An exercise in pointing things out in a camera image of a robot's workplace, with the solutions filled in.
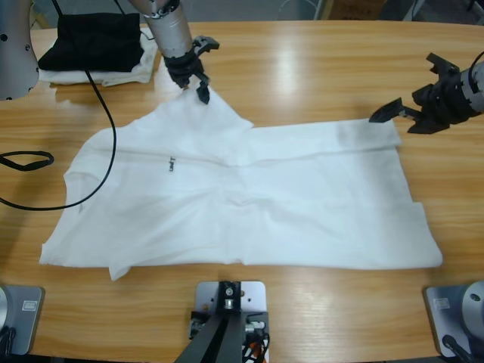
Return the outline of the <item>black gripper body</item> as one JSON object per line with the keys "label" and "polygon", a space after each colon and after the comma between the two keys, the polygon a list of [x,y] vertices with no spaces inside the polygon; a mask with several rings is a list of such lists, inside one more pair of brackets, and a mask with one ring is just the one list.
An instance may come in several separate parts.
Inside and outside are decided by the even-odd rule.
{"label": "black gripper body", "polygon": [[163,59],[174,83],[176,76],[182,75],[190,77],[196,76],[202,82],[209,83],[209,77],[204,73],[202,62],[194,49],[191,49],[181,57],[163,57]]}
{"label": "black gripper body", "polygon": [[473,77],[470,71],[437,72],[437,81],[412,93],[419,110],[403,106],[402,116],[417,120],[432,119],[455,125],[473,117]]}

